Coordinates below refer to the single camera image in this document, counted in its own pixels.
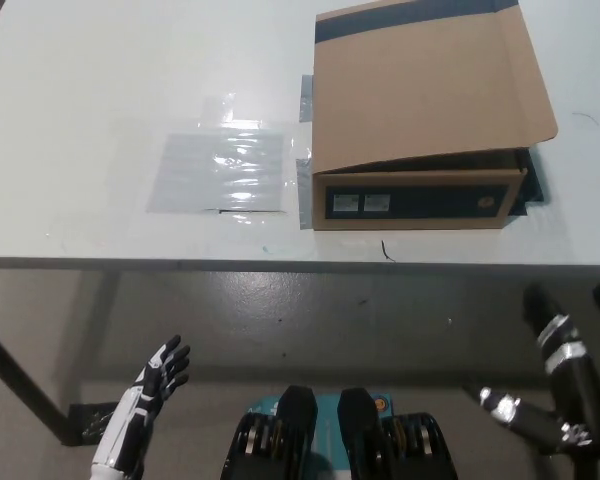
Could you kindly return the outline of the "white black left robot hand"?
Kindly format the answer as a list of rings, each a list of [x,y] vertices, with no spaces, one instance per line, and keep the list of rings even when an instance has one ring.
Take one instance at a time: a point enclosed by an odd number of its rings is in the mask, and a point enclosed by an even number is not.
[[[91,480],[140,479],[154,423],[189,375],[190,347],[176,335],[162,344],[118,402],[91,461]]]

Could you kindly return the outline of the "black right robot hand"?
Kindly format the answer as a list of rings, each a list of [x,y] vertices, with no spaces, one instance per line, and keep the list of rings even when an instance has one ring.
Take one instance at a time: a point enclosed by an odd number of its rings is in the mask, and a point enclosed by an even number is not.
[[[554,410],[487,386],[467,392],[497,423],[543,453],[600,457],[600,377],[574,320],[539,284],[524,291],[523,319],[536,337]]]

